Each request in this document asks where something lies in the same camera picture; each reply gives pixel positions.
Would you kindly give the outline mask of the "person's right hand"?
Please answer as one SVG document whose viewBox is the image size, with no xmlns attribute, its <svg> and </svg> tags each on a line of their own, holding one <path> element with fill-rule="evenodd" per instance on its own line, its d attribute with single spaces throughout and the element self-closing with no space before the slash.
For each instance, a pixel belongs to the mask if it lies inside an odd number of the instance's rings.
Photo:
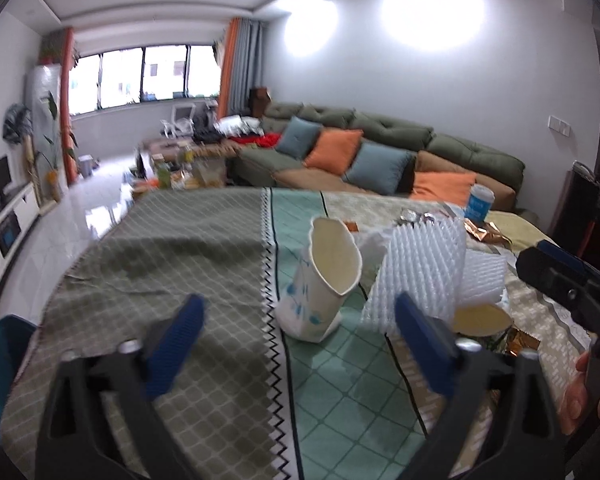
<svg viewBox="0 0 600 480">
<path fill-rule="evenodd" d="M 562 433 L 566 436 L 573 434 L 585 420 L 588 409 L 592 405 L 588 389 L 585 387 L 585 374 L 588 369 L 590 352 L 583 352 L 576 362 L 577 375 L 572 378 L 569 386 L 562 396 L 558 410 L 558 419 Z M 597 414 L 600 419 L 600 402 L 597 405 Z"/>
</svg>

